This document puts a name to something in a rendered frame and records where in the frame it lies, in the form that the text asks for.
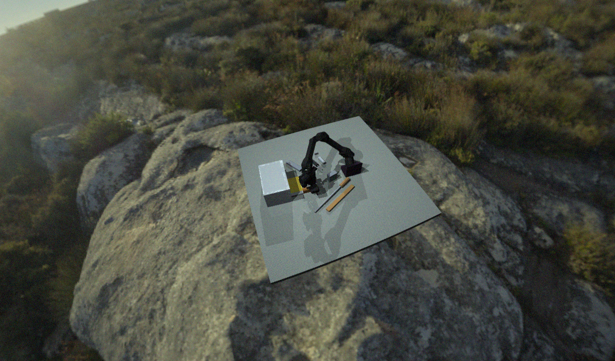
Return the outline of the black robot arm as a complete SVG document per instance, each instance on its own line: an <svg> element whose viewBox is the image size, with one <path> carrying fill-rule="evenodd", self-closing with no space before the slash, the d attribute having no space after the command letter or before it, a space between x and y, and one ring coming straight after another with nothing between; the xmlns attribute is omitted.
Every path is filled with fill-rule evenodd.
<svg viewBox="0 0 615 361"><path fill-rule="evenodd" d="M334 147L342 157L345 158L346 165L354 164L354 153L347 147L342 147L337 142L333 141L328 133L320 132L316 136L310 138L309 146L307 147L306 156L301 162L301 175L299 176L299 182L301 187L305 188L310 185L309 180L316 177L317 167L313 166L313 155L316 142L326 142L328 145ZM307 169L307 170L305 170Z"/></svg>

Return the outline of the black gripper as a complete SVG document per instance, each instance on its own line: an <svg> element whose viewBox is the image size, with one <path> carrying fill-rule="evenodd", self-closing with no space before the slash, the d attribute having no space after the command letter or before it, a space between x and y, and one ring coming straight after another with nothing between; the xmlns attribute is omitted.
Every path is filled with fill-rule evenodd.
<svg viewBox="0 0 615 361"><path fill-rule="evenodd" d="M315 177L315 178L313 178L313 179L310 179L310 180L309 180L310 185L311 185L311 186L309 187L309 188L310 188L310 192L311 192L311 194L316 194L317 192L319 192L319 191L320 191L320 190L319 190L319 187L317 187L317 184L316 184L316 183L317 183L317 181L316 181L316 179L317 179L317 178Z"/></svg>

